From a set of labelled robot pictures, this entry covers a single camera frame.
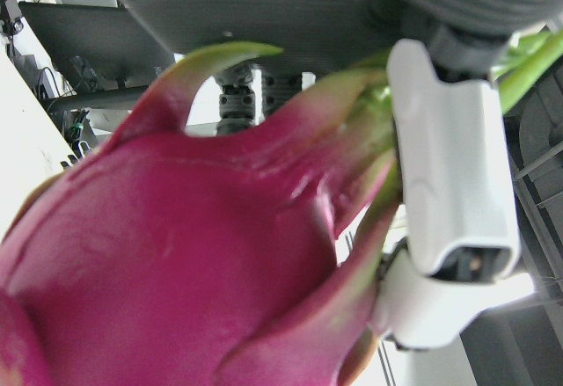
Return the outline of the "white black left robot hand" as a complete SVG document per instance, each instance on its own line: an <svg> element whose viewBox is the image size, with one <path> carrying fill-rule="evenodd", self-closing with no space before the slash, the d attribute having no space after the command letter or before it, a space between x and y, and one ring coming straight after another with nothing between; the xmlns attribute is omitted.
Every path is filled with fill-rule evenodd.
<svg viewBox="0 0 563 386"><path fill-rule="evenodd" d="M284 67L325 73L389 47L408 239L384 265L376 332L448 345L505 302L520 256L501 104L491 71L510 37L562 0L122 0L175 52L222 37L283 47Z"/></svg>

